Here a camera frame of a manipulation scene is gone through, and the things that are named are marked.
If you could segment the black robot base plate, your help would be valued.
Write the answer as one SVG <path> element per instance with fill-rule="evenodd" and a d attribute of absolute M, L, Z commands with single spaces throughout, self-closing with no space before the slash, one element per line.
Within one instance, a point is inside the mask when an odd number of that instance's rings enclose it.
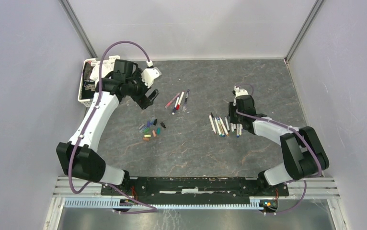
<path fill-rule="evenodd" d="M 248 177 L 131 177 L 117 186 L 149 205 L 239 205 L 250 197 L 288 196 L 285 184 L 262 185 Z"/>

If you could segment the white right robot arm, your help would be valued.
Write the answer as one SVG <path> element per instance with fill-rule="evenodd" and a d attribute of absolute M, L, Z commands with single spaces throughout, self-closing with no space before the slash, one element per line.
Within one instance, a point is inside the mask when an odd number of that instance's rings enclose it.
<path fill-rule="evenodd" d="M 257 190 L 264 196 L 274 192 L 278 184 L 321 176 L 330 166 L 314 128 L 288 126 L 258 114 L 250 95 L 239 96 L 229 103 L 229 121 L 281 148 L 282 163 L 258 174 Z"/>

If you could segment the white pen with blue ends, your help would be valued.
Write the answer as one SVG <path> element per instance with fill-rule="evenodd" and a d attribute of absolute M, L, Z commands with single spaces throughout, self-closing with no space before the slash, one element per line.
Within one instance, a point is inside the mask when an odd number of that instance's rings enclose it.
<path fill-rule="evenodd" d="M 175 113 L 176 113 L 179 100 L 180 100 L 180 97 L 177 97 L 177 99 L 175 101 L 175 105 L 174 105 L 173 110 L 172 110 L 172 115 L 175 115 Z"/>

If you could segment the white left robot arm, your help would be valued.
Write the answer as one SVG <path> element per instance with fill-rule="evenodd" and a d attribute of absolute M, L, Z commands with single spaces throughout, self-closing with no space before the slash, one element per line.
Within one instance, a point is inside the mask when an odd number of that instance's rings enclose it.
<path fill-rule="evenodd" d="M 108 165 L 98 155 L 99 141 L 108 120 L 121 100 L 130 97 L 141 109 L 153 105 L 159 91 L 146 95 L 161 72 L 152 61 L 145 69 L 132 61 L 117 59 L 114 69 L 97 83 L 93 103 L 68 142 L 60 142 L 56 153 L 65 175 L 95 183 L 113 184 L 119 195 L 131 189 L 128 172 Z"/>

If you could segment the red capped white pen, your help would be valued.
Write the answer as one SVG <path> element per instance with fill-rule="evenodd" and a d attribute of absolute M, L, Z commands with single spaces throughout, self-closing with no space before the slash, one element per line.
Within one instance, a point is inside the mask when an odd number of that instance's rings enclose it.
<path fill-rule="evenodd" d="M 179 108 L 180 108 L 180 105 L 181 105 L 181 102 L 182 102 L 182 100 L 183 100 L 183 96 L 184 96 L 184 91 L 182 91 L 182 93 L 181 93 L 181 95 L 180 95 L 180 97 L 179 97 L 179 100 L 178 100 L 178 103 L 177 103 L 177 106 L 176 106 L 176 111 L 178 111 L 179 110 Z"/>

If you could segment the white pen with brown cap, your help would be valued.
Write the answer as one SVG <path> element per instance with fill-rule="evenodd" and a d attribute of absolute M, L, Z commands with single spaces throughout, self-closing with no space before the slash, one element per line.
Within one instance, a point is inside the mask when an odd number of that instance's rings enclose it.
<path fill-rule="evenodd" d="M 209 121 L 210 121 L 210 124 L 211 124 L 211 127 L 212 127 L 212 131 L 214 132 L 214 134 L 216 134 L 217 132 L 216 132 L 216 128 L 215 128 L 215 125 L 214 125 L 214 120 L 213 120 L 212 115 L 209 115 L 208 118 L 209 118 Z"/>

